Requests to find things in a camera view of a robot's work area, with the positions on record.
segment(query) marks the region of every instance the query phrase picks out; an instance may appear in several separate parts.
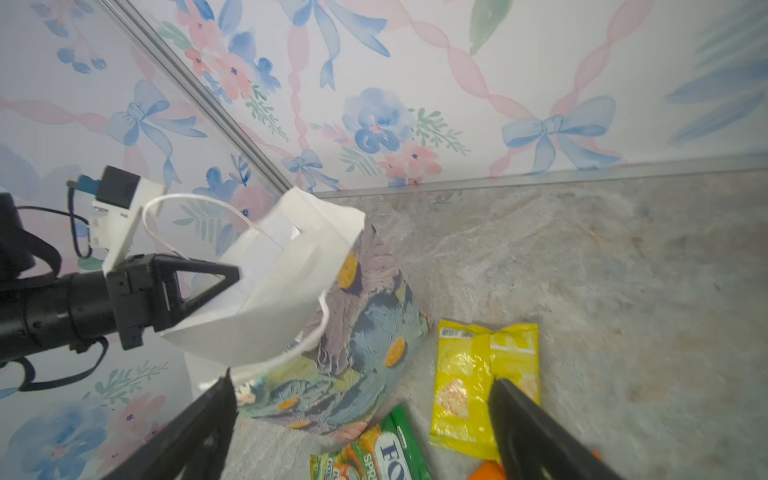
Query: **yellow snack bag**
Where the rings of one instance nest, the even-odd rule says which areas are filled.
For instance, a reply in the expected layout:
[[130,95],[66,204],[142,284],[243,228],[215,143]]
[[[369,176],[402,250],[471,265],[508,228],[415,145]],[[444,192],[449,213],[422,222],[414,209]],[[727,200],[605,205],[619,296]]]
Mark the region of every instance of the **yellow snack bag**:
[[521,323],[492,332],[440,320],[437,357],[429,442],[498,460],[488,395],[494,379],[504,378],[536,403],[541,401],[538,326]]

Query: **gray surface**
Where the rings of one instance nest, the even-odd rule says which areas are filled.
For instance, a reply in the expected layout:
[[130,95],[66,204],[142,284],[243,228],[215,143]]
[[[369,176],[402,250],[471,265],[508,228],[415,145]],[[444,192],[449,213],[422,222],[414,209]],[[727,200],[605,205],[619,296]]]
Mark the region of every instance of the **gray surface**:
[[[543,406],[627,478],[768,478],[768,172],[334,200],[433,316],[541,326]],[[395,398],[426,443],[437,340]],[[224,478],[309,478],[333,443],[240,419]]]

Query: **white rope handle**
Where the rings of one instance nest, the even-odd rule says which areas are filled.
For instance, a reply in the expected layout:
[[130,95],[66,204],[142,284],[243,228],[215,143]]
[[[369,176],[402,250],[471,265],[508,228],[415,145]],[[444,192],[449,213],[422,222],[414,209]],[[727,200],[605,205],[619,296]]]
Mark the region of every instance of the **white rope handle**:
[[172,251],[173,253],[177,254],[179,257],[185,258],[189,260],[189,257],[181,253],[179,250],[176,249],[173,245],[165,241],[164,239],[160,238],[160,236],[157,234],[157,232],[153,231],[149,225],[147,224],[147,213],[149,210],[154,207],[156,204],[162,203],[166,200],[170,200],[172,198],[190,198],[192,200],[202,200],[205,202],[210,202],[212,204],[220,205],[227,210],[235,213],[240,219],[245,221],[245,223],[256,230],[257,232],[261,232],[262,230],[252,221],[248,220],[248,217],[243,215],[243,212],[239,211],[237,208],[233,207],[232,205],[229,205],[227,202],[218,200],[216,198],[206,197],[205,195],[197,195],[197,194],[168,194],[168,195],[160,195],[159,197],[155,197],[152,200],[149,200],[145,205],[144,208],[141,210],[141,222],[144,225],[144,229],[147,231],[150,237],[152,237],[154,240],[160,242],[163,244],[164,247]]

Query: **green package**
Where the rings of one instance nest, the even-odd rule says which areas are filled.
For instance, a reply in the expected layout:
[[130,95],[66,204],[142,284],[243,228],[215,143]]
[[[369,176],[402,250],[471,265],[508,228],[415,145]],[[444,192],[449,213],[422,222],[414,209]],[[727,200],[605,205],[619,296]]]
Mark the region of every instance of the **green package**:
[[432,480],[402,405],[340,452],[312,455],[310,475],[312,480]]

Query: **metal trim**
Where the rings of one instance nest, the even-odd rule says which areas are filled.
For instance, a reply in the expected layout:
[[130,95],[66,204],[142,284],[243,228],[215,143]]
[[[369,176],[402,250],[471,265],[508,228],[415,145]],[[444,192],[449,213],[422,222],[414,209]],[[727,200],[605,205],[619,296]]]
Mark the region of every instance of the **metal trim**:
[[224,135],[238,146],[250,163],[280,193],[285,193],[293,186],[128,0],[98,0],[98,2],[176,81],[178,86],[192,97],[193,101],[208,114]]
[[563,184],[602,180],[625,180],[644,177],[669,177],[672,175],[708,174],[768,169],[768,154],[743,157],[702,158],[700,160],[665,161],[654,164],[623,165],[600,170],[576,170],[544,172],[542,174],[515,175],[508,177],[475,178],[421,184],[417,187],[377,187],[340,192],[316,192],[318,198],[364,197],[368,195],[413,194],[440,190],[467,190],[470,188],[512,187],[522,185]]

